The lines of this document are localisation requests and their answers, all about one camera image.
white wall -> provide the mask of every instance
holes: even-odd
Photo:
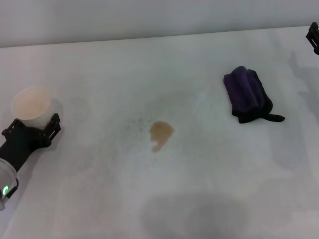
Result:
[[[0,46],[310,25],[317,0],[0,0]]]

green led light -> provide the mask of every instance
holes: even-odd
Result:
[[[5,195],[5,194],[8,192],[8,190],[9,190],[9,187],[8,187],[8,186],[5,186],[5,187],[3,188],[2,194]]]

white paper cup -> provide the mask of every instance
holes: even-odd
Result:
[[[54,114],[50,90],[32,86],[20,91],[12,101],[11,112],[26,126],[44,129]]]

table surface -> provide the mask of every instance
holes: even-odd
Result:
[[[319,56],[308,27],[0,49],[0,126],[47,85],[63,131],[18,173],[3,239],[317,239]],[[255,70],[282,123],[239,124]],[[174,132],[154,153],[151,125]]]

liquid spill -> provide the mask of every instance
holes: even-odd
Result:
[[[157,142],[157,145],[152,148],[152,152],[160,151],[173,132],[174,128],[169,123],[163,121],[155,122],[150,129],[151,141]]]

